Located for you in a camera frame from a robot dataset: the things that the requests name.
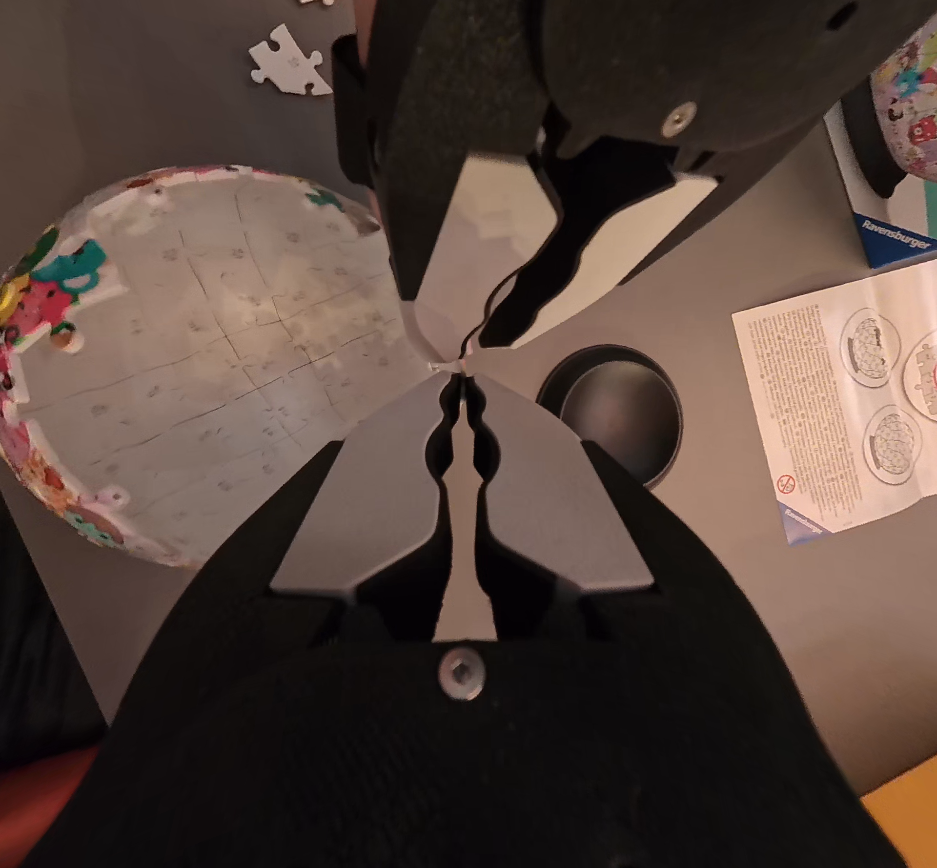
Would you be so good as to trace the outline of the yellow plastic bin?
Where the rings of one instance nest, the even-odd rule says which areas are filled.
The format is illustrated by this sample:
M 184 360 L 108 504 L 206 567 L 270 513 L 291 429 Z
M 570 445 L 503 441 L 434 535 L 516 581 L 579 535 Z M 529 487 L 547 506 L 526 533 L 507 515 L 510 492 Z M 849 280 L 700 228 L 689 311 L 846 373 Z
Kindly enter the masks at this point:
M 936 866 L 936 757 L 867 793 L 862 803 L 909 867 Z

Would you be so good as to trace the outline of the white instruction sheet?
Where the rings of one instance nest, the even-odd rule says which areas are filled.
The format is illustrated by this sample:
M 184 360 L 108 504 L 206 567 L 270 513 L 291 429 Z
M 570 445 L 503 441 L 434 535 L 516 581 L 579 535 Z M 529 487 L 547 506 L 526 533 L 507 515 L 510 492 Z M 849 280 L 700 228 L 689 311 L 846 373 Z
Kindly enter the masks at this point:
M 787 542 L 936 494 L 935 261 L 733 314 Z

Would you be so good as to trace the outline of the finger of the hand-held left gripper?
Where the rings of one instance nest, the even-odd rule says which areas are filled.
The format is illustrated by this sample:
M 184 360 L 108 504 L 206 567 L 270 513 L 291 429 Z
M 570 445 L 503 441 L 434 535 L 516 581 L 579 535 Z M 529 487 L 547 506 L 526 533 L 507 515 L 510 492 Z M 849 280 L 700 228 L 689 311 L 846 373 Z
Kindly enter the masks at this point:
M 402 299 L 407 337 L 430 363 L 456 363 L 496 292 L 541 251 L 556 205 L 529 158 L 467 156 L 415 296 Z
M 558 222 L 514 276 L 477 335 L 481 348 L 524 345 L 601 299 L 720 185 L 675 171 L 662 147 L 601 138 L 572 159 L 537 159 Z

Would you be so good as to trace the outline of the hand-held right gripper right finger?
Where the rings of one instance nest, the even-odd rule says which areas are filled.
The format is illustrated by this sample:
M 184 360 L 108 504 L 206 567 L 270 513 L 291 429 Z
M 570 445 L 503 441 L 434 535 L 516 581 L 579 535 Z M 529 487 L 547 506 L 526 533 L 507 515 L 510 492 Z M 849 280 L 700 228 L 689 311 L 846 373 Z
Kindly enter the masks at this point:
M 482 479 L 475 568 L 497 638 L 576 629 L 587 600 L 651 591 L 652 573 L 576 434 L 484 375 L 465 380 L 465 401 Z

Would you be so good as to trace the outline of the colourful cartoon puzzle ball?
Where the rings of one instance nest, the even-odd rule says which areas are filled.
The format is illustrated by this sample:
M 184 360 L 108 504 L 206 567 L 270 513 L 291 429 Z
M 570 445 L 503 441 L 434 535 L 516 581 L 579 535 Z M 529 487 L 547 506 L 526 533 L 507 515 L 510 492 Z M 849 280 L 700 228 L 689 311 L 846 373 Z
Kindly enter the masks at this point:
M 101 188 L 2 258 L 2 468 L 75 533 L 197 569 L 436 370 L 363 206 L 245 166 Z

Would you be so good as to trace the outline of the teal puzzle box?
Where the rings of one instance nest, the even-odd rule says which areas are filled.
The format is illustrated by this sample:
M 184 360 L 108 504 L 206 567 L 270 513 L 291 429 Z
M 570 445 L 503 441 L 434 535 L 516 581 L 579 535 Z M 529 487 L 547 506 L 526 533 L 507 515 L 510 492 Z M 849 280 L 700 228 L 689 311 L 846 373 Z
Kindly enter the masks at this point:
M 936 18 L 825 116 L 873 270 L 936 253 Z

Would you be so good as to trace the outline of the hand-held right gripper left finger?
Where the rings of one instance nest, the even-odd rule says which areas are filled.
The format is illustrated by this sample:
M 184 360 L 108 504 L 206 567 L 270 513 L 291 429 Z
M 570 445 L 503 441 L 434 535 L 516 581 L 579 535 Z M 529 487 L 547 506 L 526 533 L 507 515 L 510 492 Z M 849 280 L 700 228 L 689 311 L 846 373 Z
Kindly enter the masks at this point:
M 443 476 L 464 378 L 439 372 L 342 442 L 271 582 L 375 610 L 397 640 L 429 640 L 451 576 Z

